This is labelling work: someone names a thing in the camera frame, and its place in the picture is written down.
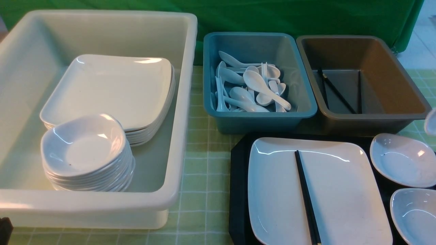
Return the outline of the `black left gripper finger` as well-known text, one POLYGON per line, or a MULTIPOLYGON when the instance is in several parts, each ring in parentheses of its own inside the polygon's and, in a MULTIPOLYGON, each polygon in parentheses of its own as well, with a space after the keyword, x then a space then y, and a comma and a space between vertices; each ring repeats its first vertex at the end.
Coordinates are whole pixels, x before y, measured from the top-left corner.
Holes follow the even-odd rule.
POLYGON ((0 219, 0 244, 8 245, 11 234, 13 232, 13 225, 8 217, 0 219))

